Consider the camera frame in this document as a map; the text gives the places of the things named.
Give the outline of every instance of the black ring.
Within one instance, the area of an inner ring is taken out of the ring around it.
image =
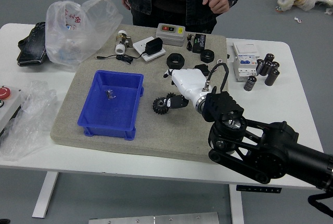
[[[176,70],[180,70],[185,63],[185,59],[181,54],[170,54],[166,60],[168,67]]]
[[[205,49],[200,54],[200,60],[205,63],[210,63],[214,60],[214,52],[209,49]]]

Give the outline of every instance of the table leg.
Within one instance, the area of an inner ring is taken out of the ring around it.
[[[58,174],[59,174],[58,172],[50,172],[50,171],[47,172],[32,217],[45,218],[48,204],[50,202]]]
[[[236,190],[236,185],[229,185],[231,219],[233,224],[244,224],[241,193]]]

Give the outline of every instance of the blue plastic bin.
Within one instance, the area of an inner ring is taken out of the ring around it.
[[[133,140],[143,79],[137,73],[96,71],[78,120],[84,135]]]

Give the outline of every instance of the black cable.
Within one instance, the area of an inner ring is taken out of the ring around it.
[[[193,34],[188,34],[187,35],[187,46],[186,46],[186,49],[189,50],[189,51],[192,51],[192,49],[193,49],[193,46],[192,46],[192,43],[191,43],[192,37],[194,37]]]
[[[229,68],[228,68],[227,64],[226,64],[226,63],[218,63],[218,64],[216,64],[216,65],[213,67],[213,69],[210,71],[210,73],[209,73],[209,75],[208,75],[208,78],[207,78],[207,80],[210,81],[210,79],[211,79],[213,73],[214,73],[214,72],[216,71],[216,69],[217,69],[219,66],[221,66],[221,65],[223,65],[223,67],[224,67],[225,75],[224,75],[223,82],[222,82],[222,85],[221,85],[221,88],[220,88],[220,92],[222,92],[222,90],[223,90],[223,88],[224,88],[224,86],[225,86],[225,83],[227,82],[228,75],[229,75]]]
[[[146,52],[144,51],[142,54],[140,54],[139,57],[133,57],[133,56],[129,56],[127,54],[114,54],[114,55],[109,55],[109,56],[97,56],[96,59],[109,59],[112,57],[116,57],[117,60],[121,60],[124,62],[127,62],[128,64],[131,64],[133,62],[133,59],[138,59],[140,58],[143,54],[145,54]]]
[[[333,211],[324,203],[318,202],[318,200],[323,200],[331,197],[333,197],[333,193],[310,195],[308,198],[308,202],[311,206],[317,208],[320,212],[333,218]]]

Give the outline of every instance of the robotic arm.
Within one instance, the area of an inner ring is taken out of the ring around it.
[[[210,79],[219,65],[224,66],[226,74],[220,93],[216,93],[216,87],[210,86]],[[159,98],[165,103],[164,107],[184,107],[190,100],[205,121],[213,122],[208,136],[212,161],[263,184],[285,174],[312,184],[327,193],[317,198],[309,197],[309,203],[333,217],[328,207],[315,202],[333,196],[333,156],[298,144],[299,134],[285,121],[267,124],[245,119],[244,109],[228,92],[222,91],[228,76],[225,63],[217,64],[207,79],[198,69],[172,70],[166,74],[172,76],[182,95]],[[172,100],[175,97],[187,103],[175,103]],[[251,133],[248,127],[261,130],[262,136]]]

